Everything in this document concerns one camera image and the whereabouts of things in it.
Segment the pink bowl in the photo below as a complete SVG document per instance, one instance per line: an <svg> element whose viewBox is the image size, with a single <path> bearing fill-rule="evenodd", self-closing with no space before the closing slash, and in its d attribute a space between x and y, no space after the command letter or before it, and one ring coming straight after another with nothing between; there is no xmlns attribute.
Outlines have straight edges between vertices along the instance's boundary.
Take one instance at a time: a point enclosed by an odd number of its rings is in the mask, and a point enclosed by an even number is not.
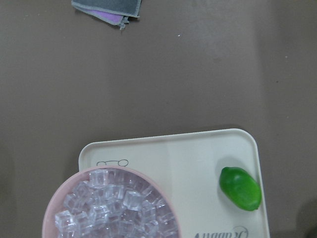
<svg viewBox="0 0 317 238"><path fill-rule="evenodd" d="M174 203L171 201L171 199L168 197L168 194L166 194L166 191L163 189L163 187L158 184L156 181L154 181L151 177L137 171L134 169L131 169L129 167L121 167L121 166L96 166L91 167L88 169L84 169L82 171L79 171L69 177L60 187L56 190L54 195L51 197L50 202L47 205L45 215L43 218L43 224L42 224L42 237L43 238L55 238L57 237L57 228L54 224L54 215L61 211L63 208L63 201L67 194L69 194L73 187L82 180L87 180L89 178L89 173L92 170L96 169L119 169L125 172L130 172L132 174L135 174L142 179L146 180L149 184L151 184L164 198L166 203L169 205L172 213L174 214L175 221L178 226L178 236L181 238L183 236L181 225L179 223L179 219L177 217L177 211L175 210Z"/></svg>

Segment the green lime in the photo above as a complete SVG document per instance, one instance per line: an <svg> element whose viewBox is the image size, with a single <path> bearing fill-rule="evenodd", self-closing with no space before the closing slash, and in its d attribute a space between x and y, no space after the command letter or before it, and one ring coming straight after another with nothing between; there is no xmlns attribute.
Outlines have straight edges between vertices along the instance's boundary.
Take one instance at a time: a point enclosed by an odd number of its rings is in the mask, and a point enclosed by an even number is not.
<svg viewBox="0 0 317 238"><path fill-rule="evenodd" d="M227 198L238 208L255 211L262 201L262 190L256 180L240 167L224 167L219 186Z"/></svg>

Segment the cream serving tray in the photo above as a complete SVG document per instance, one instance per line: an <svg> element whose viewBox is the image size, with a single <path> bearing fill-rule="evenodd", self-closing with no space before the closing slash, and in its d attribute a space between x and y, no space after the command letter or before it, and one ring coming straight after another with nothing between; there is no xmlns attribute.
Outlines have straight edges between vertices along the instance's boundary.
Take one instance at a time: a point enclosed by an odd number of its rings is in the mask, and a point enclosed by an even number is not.
<svg viewBox="0 0 317 238"><path fill-rule="evenodd" d="M240 167L262 182L258 147L241 129L223 129L94 142L78 159L79 170L119 165L151 178L171 202L184 238L267 238L265 202L252 212L221 191L225 167Z"/></svg>

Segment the clear ice cubes pile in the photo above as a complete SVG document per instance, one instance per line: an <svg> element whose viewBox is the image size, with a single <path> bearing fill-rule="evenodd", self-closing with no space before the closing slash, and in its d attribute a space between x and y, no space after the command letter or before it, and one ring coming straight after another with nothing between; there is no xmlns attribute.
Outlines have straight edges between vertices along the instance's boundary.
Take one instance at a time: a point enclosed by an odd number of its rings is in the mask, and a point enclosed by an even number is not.
<svg viewBox="0 0 317 238"><path fill-rule="evenodd" d="M54 216L60 238L177 238L175 216L157 188L122 169L96 169Z"/></svg>

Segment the grey folded cloth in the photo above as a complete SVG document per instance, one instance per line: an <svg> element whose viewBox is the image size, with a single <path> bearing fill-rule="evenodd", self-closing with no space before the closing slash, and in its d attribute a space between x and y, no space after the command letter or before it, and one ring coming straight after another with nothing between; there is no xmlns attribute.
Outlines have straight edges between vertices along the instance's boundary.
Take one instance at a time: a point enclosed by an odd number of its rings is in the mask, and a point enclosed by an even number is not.
<svg viewBox="0 0 317 238"><path fill-rule="evenodd" d="M72 0L71 5L122 30L129 23L129 17L139 17L141 2L141 0Z"/></svg>

